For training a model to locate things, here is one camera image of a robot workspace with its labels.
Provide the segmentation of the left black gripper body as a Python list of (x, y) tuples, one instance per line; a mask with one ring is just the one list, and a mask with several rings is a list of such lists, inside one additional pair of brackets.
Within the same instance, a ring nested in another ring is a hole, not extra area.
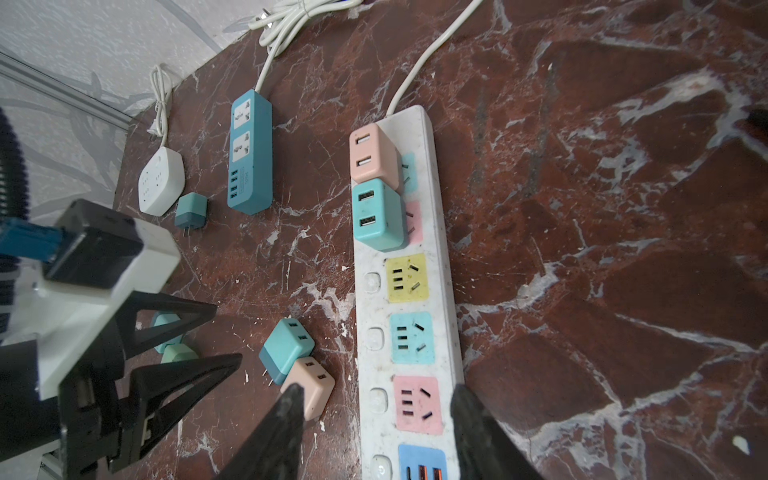
[(1, 347), (1, 472), (34, 478), (42, 457), (60, 449), (63, 477), (93, 479), (106, 460), (120, 471), (150, 451), (150, 393), (130, 374), (129, 394), (117, 381), (125, 362), (150, 348), (148, 333), (120, 333), (108, 324), (57, 389), (43, 400), (38, 385), (38, 344)]

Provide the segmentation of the long white multicolour power strip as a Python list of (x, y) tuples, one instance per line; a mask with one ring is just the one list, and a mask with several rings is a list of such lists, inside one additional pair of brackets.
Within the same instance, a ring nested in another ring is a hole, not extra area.
[(433, 126), (421, 106), (377, 125), (401, 155), (406, 243), (354, 242), (361, 476), (457, 479), (464, 377)]

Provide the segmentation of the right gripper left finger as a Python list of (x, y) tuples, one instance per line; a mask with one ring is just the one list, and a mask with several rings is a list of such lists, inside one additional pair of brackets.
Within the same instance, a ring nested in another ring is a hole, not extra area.
[(304, 389), (291, 384), (216, 479), (296, 479), (304, 422)]

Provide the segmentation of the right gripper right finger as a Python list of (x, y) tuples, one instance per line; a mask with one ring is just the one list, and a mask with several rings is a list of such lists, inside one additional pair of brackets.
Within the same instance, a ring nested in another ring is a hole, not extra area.
[(466, 385), (456, 385), (450, 413), (461, 479), (543, 479)]

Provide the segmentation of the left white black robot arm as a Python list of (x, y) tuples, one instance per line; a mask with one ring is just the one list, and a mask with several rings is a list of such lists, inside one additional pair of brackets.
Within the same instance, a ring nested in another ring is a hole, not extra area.
[(27, 169), (1, 124), (1, 458), (58, 442), (63, 477), (146, 457), (241, 365), (238, 354), (128, 370), (210, 320), (165, 294), (180, 253), (165, 229), (85, 199), (52, 226), (29, 218)]

